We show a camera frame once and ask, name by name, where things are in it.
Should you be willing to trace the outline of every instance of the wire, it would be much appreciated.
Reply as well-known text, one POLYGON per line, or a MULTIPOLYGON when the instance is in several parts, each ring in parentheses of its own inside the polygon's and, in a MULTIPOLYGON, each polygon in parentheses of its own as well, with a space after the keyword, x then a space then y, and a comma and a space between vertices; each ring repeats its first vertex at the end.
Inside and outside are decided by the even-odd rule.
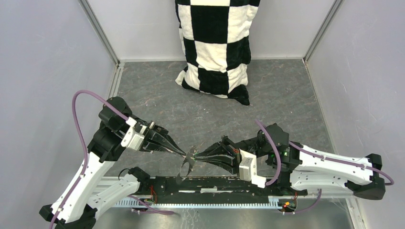
POLYGON ((121 170, 121 172, 118 174, 118 180, 119 180, 119 176, 121 175, 121 173, 124 172, 125 170, 129 170, 129 168, 124 168, 123 170, 121 170))
POLYGON ((80 95, 80 94, 91 95, 92 97, 94 97, 94 98, 98 99, 99 101, 101 101, 102 103, 104 103, 108 108, 110 108, 112 111, 114 111, 117 115, 119 115, 125 121, 128 120, 128 117, 123 115, 119 110, 117 110, 115 107, 113 107, 111 104, 109 104, 105 99, 103 99, 101 96, 97 95, 94 92, 91 92, 89 90, 80 90, 80 91, 77 91, 73 95, 73 99, 72 99, 73 120, 75 122, 77 133, 79 134, 80 142, 82 143, 82 148, 83 148, 83 153, 84 153, 85 158, 84 158, 84 162, 83 162, 82 171, 80 172, 80 176, 77 177, 76 181, 73 183, 72 187, 69 189, 69 191, 65 195, 64 199, 62 200, 61 204, 59 205, 58 209, 56 210, 55 214, 53 215, 53 217, 51 219, 51 224, 49 225, 49 229, 53 228, 53 224, 55 223, 55 221, 58 218, 58 215, 60 213, 59 209, 63 210, 63 207, 64 207, 65 203, 67 202, 67 200, 69 199, 70 195, 72 194, 72 192, 74 191, 76 186, 79 184, 79 181, 82 179, 82 176, 85 175, 87 165, 88 165, 88 153, 87 153, 87 149, 86 149, 86 144, 85 144, 85 140, 83 138, 83 134, 80 129, 79 121, 77 120, 77 114, 76 114, 76 99, 77 99, 78 95, 80 95))
MULTIPOLYGON (((296 149, 299 150, 299 151, 302 151, 302 152, 304 152, 304 153, 306 153, 306 154, 308 154, 308 155, 311 155, 311 156, 314 156, 314 157, 317 157, 317 158, 321 158, 322 160, 324 159, 324 157, 321 156, 321 155, 319 155, 319 154, 315 154, 315 153, 312 153, 312 152, 310 152, 310 151, 308 151, 308 150, 305 150, 305 149, 299 147, 298 145, 296 145, 296 144, 294 144, 294 143, 292 143, 292 142, 289 142, 289 143, 290 143, 290 145, 291 145, 292 147, 296 148, 296 149)), ((327 161, 333 161, 333 162, 337 162, 337 163, 341 163, 341 164, 345 164, 345 165, 350 165, 350 166, 356 166, 356 167, 364 168, 364 165, 362 165, 362 164, 357 164, 357 163, 350 162, 350 161, 343 161, 343 160, 339 160, 339 159, 335 159, 335 158, 330 158, 330 157, 325 157, 325 160, 327 160, 327 161)), ((374 171, 374 172, 379 173, 379 174, 383 175, 384 177, 386 177, 390 182, 389 182, 389 183, 385 183, 385 185, 389 186, 389 185, 393 185, 393 184, 394 184, 394 180, 393 180, 389 175, 387 175, 385 172, 383 172, 383 171, 381 171, 381 170, 379 170, 379 169, 376 169, 376 168, 374 168, 374 167, 370 167, 370 166, 366 166, 366 169, 371 170, 371 171, 374 171)))
POLYGON ((276 161, 277 161, 277 169, 276 169, 276 174, 274 174, 274 177, 269 180, 268 182, 266 182, 266 186, 269 186, 271 184, 273 184, 277 179, 278 176, 280 175, 280 171, 281 171, 281 158, 280 158, 280 154, 278 154, 278 150, 276 148, 276 145, 274 144, 273 140, 270 137, 270 134, 267 132, 266 128, 264 127, 264 125, 259 121, 259 120, 255 120, 256 124, 260 127, 260 129, 263 131, 263 133, 265 134, 268 142, 270 143, 271 147, 273 148, 274 154, 276 155, 276 161))
POLYGON ((297 214, 297 213, 302 213, 302 212, 308 211, 308 210, 314 208, 315 206, 317 206, 319 204, 321 195, 322 195, 322 189, 319 189, 318 197, 317 197, 315 203, 313 203, 311 206, 309 206, 308 208, 303 209, 303 210, 294 211, 294 212, 284 212, 283 214, 294 215, 294 214, 297 214))
POLYGON ((135 200, 138 201, 140 204, 142 204, 143 206, 145 206, 147 209, 149 209, 149 210, 152 211, 152 212, 140 211, 139 213, 157 213, 157 214, 161 214, 161 215, 165 215, 165 216, 171 216, 171 215, 174 215, 174 214, 175 214, 174 211, 159 211, 159 210, 156 210, 156 209, 150 207, 149 205, 145 204, 142 200, 140 200, 140 199, 137 198, 137 197, 134 197, 134 196, 131 196, 131 195, 128 196, 128 197, 129 197, 129 198, 132 198, 132 199, 135 199, 135 200))

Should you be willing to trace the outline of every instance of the black and white checkered fabric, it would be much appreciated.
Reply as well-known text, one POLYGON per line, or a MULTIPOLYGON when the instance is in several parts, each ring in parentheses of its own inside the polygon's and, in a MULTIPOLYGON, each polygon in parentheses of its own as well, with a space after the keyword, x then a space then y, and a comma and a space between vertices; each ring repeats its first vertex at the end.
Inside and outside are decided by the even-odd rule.
POLYGON ((176 83, 249 105, 249 29, 260 0, 175 0, 187 67, 176 83))

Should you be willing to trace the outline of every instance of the white wall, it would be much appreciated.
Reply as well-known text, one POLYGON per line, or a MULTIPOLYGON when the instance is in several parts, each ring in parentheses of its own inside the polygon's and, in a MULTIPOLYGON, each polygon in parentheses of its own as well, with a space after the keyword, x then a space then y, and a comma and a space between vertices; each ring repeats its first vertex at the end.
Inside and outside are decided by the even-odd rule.
MULTIPOLYGON (((122 60, 184 59, 174 0, 89 0, 122 60)), ((333 0, 262 0, 250 32, 253 58, 302 58, 333 0)))
POLYGON ((309 60, 337 153, 383 157, 396 181, 381 201, 362 200, 368 229, 405 218, 405 1, 345 1, 309 60))
MULTIPOLYGON (((38 214, 83 160, 72 119, 79 89, 107 95, 114 64, 76 0, 0 0, 0 228, 39 229, 38 214)), ((101 104, 77 110, 91 139, 101 104)))

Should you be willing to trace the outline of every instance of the robotic arm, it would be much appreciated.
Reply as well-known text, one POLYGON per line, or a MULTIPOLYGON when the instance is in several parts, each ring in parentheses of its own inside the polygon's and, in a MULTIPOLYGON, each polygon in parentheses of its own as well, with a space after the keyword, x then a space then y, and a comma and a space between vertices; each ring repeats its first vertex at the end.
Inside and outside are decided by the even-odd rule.
POLYGON ((150 196, 151 186, 161 187, 156 193, 162 203, 182 204, 265 204, 269 203, 269 196, 307 195, 308 190, 319 188, 345 190, 366 199, 382 199, 384 196, 384 179, 369 169, 381 170, 379 155, 352 158, 321 152, 290 142, 289 134, 277 124, 265 128, 276 148, 261 130, 256 137, 238 143, 223 136, 221 142, 192 156, 196 161, 222 167, 236 177, 186 177, 179 183, 175 177, 150 177, 135 167, 118 182, 94 195, 101 178, 126 148, 170 152, 184 158, 190 156, 176 145, 165 128, 134 116, 122 98, 113 97, 108 102, 129 119, 125 121, 106 106, 99 113, 101 124, 87 146, 85 174, 81 175, 85 166, 83 161, 63 194, 40 210, 46 221, 56 217, 56 229, 90 229, 107 209, 126 196, 150 196), (256 160, 265 155, 268 156, 267 164, 279 169, 279 176, 271 180, 257 174, 256 160), (361 166, 342 164, 342 161, 361 166), (70 197, 65 200, 68 192, 71 192, 70 197), (217 193, 215 199, 208 195, 212 192, 217 193))

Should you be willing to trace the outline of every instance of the purple cable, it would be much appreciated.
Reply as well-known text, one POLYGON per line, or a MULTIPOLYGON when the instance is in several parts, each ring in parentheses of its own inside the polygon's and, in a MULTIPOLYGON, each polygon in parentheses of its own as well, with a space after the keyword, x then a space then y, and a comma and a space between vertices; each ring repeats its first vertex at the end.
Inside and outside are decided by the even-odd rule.
POLYGON ((152 208, 151 206, 147 205, 146 203, 144 203, 142 200, 140 200, 139 198, 133 197, 133 196, 128 196, 129 198, 135 199, 136 201, 138 201, 140 204, 142 204, 143 206, 145 206, 146 208, 148 208, 149 210, 151 210, 152 212, 147 212, 147 211, 140 211, 139 213, 157 213, 157 214, 161 214, 161 215, 165 215, 165 216, 171 216, 174 215, 174 211, 159 211, 156 210, 154 208, 152 208))
POLYGON ((274 154, 276 155, 276 161, 277 161, 277 169, 276 169, 276 174, 274 174, 274 177, 269 180, 268 182, 266 182, 266 186, 269 186, 271 184, 273 184, 277 179, 278 176, 280 175, 280 171, 281 171, 281 158, 280 158, 280 154, 278 154, 278 150, 276 145, 274 144, 273 140, 270 137, 270 134, 267 132, 266 128, 264 127, 264 125, 259 121, 259 120, 255 120, 256 124, 260 127, 260 129, 263 131, 263 133, 265 134, 268 142, 270 143, 271 147, 273 148, 274 154))
POLYGON ((319 204, 321 195, 322 195, 322 189, 319 189, 319 194, 318 194, 317 200, 311 206, 307 207, 306 209, 295 211, 295 212, 285 212, 285 214, 294 215, 294 214, 297 214, 297 213, 302 213, 304 211, 308 211, 308 210, 313 209, 315 206, 317 206, 319 204))
MULTIPOLYGON (((73 99, 72 99, 73 120, 75 122, 76 130, 77 130, 77 133, 79 134, 79 139, 80 139, 80 142, 82 143, 82 148, 83 148, 83 152, 84 152, 84 155, 85 155, 84 164, 83 164, 82 171, 80 172, 80 175, 84 175, 85 172, 86 172, 86 169, 87 169, 87 165, 88 165, 88 154, 87 154, 87 150, 86 150, 85 140, 83 138, 82 131, 80 130, 79 121, 77 120, 77 114, 76 114, 76 98, 80 94, 89 94, 89 95, 93 96, 94 98, 96 98, 99 101, 101 101, 102 103, 104 103, 108 108, 110 108, 112 111, 114 111, 117 115, 119 115, 125 121, 128 120, 128 117, 123 115, 119 110, 117 110, 115 107, 113 107, 111 104, 109 104, 105 99, 103 99, 101 96, 97 95, 94 92, 91 92, 91 91, 88 91, 88 90, 80 90, 80 91, 76 92, 73 95, 73 99)), ((80 176, 77 177, 76 181, 73 183, 72 187, 69 189, 69 191, 65 195, 65 197, 62 200, 61 204, 59 205, 58 209, 59 208, 63 209, 66 201, 68 200, 68 198, 72 194, 73 190, 76 188, 77 184, 79 184, 79 181, 81 179, 82 178, 80 176)), ((58 215, 59 215, 59 211, 57 210, 56 213, 54 214, 54 216, 52 217, 51 224, 49 225, 49 229, 53 228, 53 224, 55 223, 55 220, 58 217, 58 215)))
MULTIPOLYGON (((299 147, 298 145, 296 145, 296 144, 294 144, 294 143, 292 143, 292 142, 289 142, 289 143, 290 143, 290 145, 291 145, 292 147, 296 148, 297 150, 299 150, 299 151, 301 151, 301 152, 304 152, 304 153, 306 153, 306 154, 308 154, 308 155, 311 155, 311 156, 314 156, 314 157, 323 159, 323 156, 321 156, 321 155, 318 155, 318 154, 312 153, 312 152, 310 152, 310 151, 308 151, 308 150, 305 150, 305 149, 299 147)), ((343 161, 343 160, 339 160, 339 159, 335 159, 335 158, 329 158, 329 157, 326 157, 325 160, 327 160, 327 161, 333 161, 333 162, 337 162, 337 163, 341 163, 341 164, 345 164, 345 165, 350 165, 350 166, 356 166, 356 167, 364 168, 364 165, 362 165, 362 164, 357 164, 357 163, 350 162, 350 161, 343 161)), ((386 178, 390 181, 390 183, 386 183, 385 185, 388 186, 388 185, 393 185, 393 184, 394 184, 394 180, 393 180, 388 174, 386 174, 385 172, 383 172, 383 171, 381 171, 381 170, 379 170, 379 169, 376 169, 376 168, 374 168, 374 167, 370 167, 370 166, 366 166, 366 169, 371 170, 371 171, 374 171, 374 172, 379 173, 379 174, 383 175, 384 177, 386 177, 386 178)))

